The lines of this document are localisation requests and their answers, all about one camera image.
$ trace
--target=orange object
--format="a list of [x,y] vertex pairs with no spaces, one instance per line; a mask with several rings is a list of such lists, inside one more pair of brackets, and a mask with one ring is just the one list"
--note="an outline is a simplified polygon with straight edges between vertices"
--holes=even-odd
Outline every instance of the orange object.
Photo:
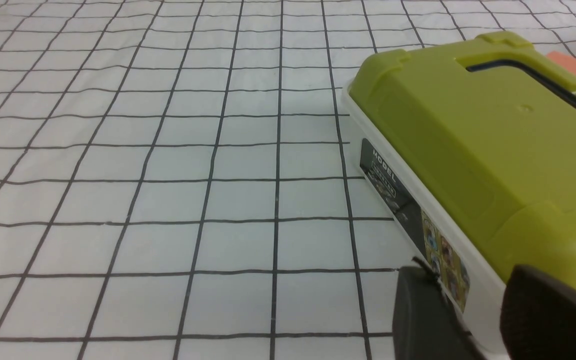
[[570,73],[576,75],[576,58],[570,55],[562,54],[559,51],[551,51],[546,55],[546,57],[567,71],[570,71]]

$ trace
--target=product label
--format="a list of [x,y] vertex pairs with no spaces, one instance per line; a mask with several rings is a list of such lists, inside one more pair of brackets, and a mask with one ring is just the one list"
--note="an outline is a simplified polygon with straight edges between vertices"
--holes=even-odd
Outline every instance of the product label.
[[412,196],[403,187],[393,169],[386,164],[368,139],[363,139],[361,142],[359,166],[393,214],[412,200]]
[[464,312],[468,291],[471,289],[471,278],[466,267],[462,264],[459,255],[437,226],[430,220],[425,212],[421,212],[423,223],[423,237],[425,238],[425,256],[428,264],[439,275],[444,287],[450,292],[455,301]]

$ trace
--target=box handle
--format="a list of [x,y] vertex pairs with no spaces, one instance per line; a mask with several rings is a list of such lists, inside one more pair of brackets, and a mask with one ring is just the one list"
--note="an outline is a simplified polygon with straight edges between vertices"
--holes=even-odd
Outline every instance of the box handle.
[[548,89],[553,94],[558,96],[561,100],[565,101],[571,107],[574,107],[576,109],[575,94],[571,93],[570,91],[567,91],[561,85],[557,84],[557,82],[551,80],[547,76],[543,75],[534,68],[526,65],[525,63],[522,63],[521,61],[512,59],[498,59],[481,64],[474,64],[471,66],[467,66],[466,70],[471,73],[476,73],[477,71],[484,71],[488,69],[499,68],[502,66],[510,66],[512,68],[517,68],[521,71],[524,71],[524,73],[528,74],[531,78],[537,80],[539,84],[542,84],[546,89]]

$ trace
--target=lime green lid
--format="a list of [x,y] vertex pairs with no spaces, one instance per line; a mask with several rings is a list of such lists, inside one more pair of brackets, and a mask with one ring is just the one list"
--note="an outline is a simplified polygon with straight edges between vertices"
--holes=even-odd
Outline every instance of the lime green lid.
[[371,55],[349,94],[502,280],[576,288],[576,76],[502,31]]

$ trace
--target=white surface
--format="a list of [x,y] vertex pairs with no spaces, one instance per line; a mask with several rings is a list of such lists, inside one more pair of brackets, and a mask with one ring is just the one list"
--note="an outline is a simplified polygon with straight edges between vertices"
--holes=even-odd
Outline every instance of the white surface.
[[576,55],[576,1],[0,0],[0,360],[391,360],[412,253],[335,101],[499,27]]

